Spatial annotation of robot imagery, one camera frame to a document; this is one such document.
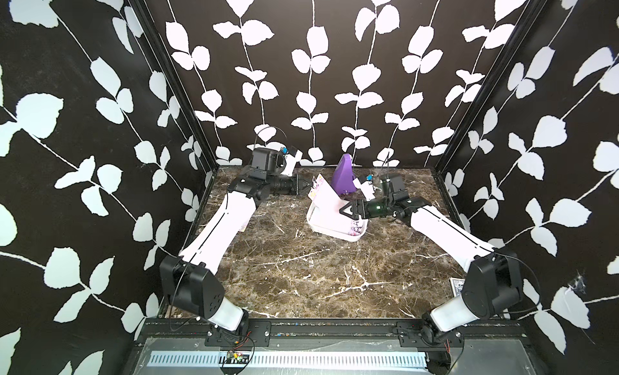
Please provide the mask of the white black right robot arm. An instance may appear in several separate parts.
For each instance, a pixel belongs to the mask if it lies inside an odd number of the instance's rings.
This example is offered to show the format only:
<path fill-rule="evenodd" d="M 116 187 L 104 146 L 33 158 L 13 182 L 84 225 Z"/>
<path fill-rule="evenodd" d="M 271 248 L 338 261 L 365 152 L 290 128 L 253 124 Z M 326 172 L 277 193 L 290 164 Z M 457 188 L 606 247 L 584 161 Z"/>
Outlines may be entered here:
<path fill-rule="evenodd" d="M 456 297 L 422 317 L 421 336 L 428 345 L 445 341 L 449 332 L 477 320 L 488 320 L 523 298 L 520 260 L 509 250 L 497 252 L 449 220 L 423 198 L 354 200 L 339 213 L 353 220 L 393 217 L 430 238 L 464 270 Z"/>

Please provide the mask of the white plastic storage box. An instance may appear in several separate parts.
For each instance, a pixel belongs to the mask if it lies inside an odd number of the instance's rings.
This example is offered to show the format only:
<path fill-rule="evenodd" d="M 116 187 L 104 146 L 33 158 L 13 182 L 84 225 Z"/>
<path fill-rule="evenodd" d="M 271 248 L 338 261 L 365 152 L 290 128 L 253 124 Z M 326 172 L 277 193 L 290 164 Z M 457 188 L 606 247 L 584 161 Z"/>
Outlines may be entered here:
<path fill-rule="evenodd" d="M 359 241 L 368 229 L 368 220 L 352 220 L 345 215 L 327 213 L 314 203 L 306 213 L 306 222 L 313 232 L 347 242 Z"/>

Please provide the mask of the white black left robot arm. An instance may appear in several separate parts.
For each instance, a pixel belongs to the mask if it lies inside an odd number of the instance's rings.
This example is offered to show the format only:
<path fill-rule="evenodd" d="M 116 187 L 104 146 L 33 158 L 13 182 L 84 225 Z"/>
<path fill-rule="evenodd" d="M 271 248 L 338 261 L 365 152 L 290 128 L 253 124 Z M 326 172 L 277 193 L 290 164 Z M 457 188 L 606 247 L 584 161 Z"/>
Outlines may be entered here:
<path fill-rule="evenodd" d="M 311 186 L 297 174 L 256 178 L 245 173 L 234 179 L 221 206 L 190 245 L 161 262 L 161 284 L 169 304 L 237 336 L 245 335 L 248 311 L 227 299 L 216 278 L 221 260 L 264 200 L 271 195 L 305 194 Z"/>

